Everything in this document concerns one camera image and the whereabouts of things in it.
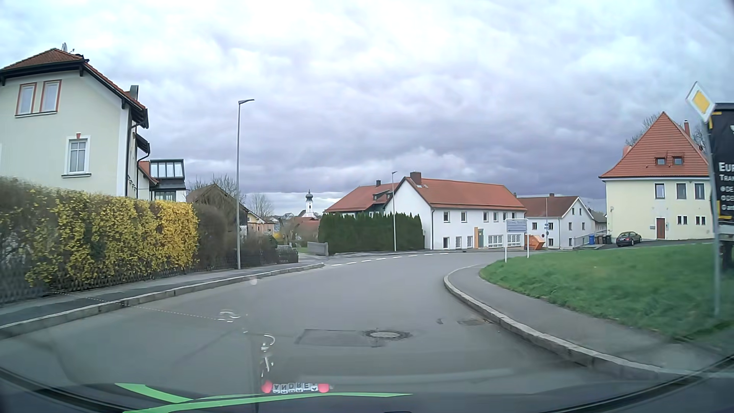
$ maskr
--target white building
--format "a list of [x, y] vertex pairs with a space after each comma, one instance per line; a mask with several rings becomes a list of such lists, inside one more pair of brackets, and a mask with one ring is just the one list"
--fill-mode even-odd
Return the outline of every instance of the white building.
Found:
[[504, 186], [422, 178], [410, 173], [396, 184], [385, 211], [418, 215], [428, 249], [503, 248], [525, 245], [523, 234], [505, 236], [507, 218], [524, 218], [526, 208]]
[[123, 90], [80, 54], [50, 49], [0, 69], [0, 175], [49, 187], [150, 198], [138, 87]]
[[528, 232], [545, 241], [546, 248], [570, 249], [589, 243], [589, 236], [606, 235], [597, 232], [596, 221], [578, 196], [521, 196], [528, 209]]

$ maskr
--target hedge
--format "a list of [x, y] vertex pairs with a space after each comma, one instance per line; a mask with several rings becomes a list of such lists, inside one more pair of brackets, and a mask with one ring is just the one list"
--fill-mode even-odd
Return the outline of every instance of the hedge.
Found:
[[[398, 251], [425, 248], [421, 219], [413, 214], [395, 215]], [[329, 253], [392, 251], [393, 215], [327, 214], [319, 223], [319, 242], [329, 243]]]

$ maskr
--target manhole cover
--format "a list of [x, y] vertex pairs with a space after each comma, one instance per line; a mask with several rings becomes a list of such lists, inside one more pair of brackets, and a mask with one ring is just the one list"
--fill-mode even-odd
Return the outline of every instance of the manhole cover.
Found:
[[402, 340], [410, 337], [410, 333], [405, 331], [393, 331], [393, 330], [370, 330], [365, 331], [367, 337], [380, 340]]

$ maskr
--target asphalt road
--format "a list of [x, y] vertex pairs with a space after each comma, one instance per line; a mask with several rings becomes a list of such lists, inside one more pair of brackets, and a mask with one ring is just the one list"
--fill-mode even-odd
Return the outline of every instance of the asphalt road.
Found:
[[[125, 382], [209, 395], [252, 393], [260, 386], [265, 333], [275, 338], [268, 350], [273, 381], [328, 383], [336, 391], [509, 394], [609, 380], [482, 320], [445, 291], [442, 279], [450, 271], [502, 256], [330, 259], [318, 270], [2, 340], [0, 367], [50, 386]], [[374, 339], [364, 331], [401, 337]]]

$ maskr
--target parked car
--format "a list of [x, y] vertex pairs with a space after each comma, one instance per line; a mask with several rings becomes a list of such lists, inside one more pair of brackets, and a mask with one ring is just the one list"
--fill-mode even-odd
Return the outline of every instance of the parked car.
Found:
[[617, 246], [623, 245], [635, 245], [635, 243], [641, 243], [642, 236], [636, 232], [627, 231], [617, 235]]

